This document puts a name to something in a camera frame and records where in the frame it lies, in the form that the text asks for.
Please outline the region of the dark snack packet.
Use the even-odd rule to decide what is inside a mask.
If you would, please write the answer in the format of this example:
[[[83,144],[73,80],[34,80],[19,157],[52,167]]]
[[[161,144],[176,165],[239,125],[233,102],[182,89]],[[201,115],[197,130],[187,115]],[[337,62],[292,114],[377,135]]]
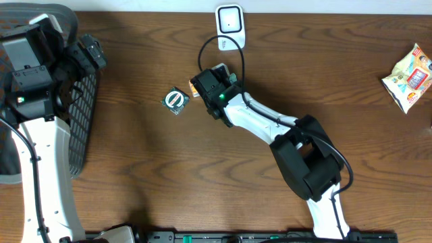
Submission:
[[[179,115],[190,101],[190,97],[177,87],[172,87],[163,97],[161,103],[175,115]]]

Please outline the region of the orange snack packet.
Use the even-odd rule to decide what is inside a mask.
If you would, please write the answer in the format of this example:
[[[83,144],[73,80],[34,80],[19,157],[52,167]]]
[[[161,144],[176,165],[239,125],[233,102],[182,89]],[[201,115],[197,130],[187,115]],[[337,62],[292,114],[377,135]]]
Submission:
[[[188,82],[188,85],[189,85],[189,87],[190,87],[190,90],[191,90],[192,96],[193,96],[194,98],[199,97],[200,95],[199,95],[197,89],[195,89],[194,85],[191,83],[191,81]]]

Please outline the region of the yellow snack packet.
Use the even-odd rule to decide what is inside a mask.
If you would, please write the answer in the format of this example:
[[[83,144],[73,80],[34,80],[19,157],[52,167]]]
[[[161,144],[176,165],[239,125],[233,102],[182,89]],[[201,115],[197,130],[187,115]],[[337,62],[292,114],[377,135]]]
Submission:
[[[395,64],[382,83],[398,107],[407,114],[409,109],[431,86],[431,60],[418,46]]]

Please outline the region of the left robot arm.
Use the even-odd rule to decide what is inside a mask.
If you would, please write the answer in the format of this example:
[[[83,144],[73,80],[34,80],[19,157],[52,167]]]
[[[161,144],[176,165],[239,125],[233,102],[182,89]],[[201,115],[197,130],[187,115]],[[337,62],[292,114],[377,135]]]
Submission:
[[[12,64],[1,122],[18,150],[23,242],[135,242],[129,225],[87,234],[72,178],[83,164],[101,70],[101,45],[86,34],[64,41],[54,15],[43,13],[7,31],[1,45]]]

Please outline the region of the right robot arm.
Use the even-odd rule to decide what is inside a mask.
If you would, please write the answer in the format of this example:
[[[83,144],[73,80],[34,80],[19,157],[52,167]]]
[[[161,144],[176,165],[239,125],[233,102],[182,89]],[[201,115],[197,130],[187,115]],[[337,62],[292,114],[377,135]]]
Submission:
[[[260,104],[241,82],[230,81],[224,67],[206,69],[190,83],[214,119],[244,128],[269,145],[285,183],[306,201],[314,235],[348,238],[350,227],[340,203],[341,171],[348,162],[314,117],[298,119]]]

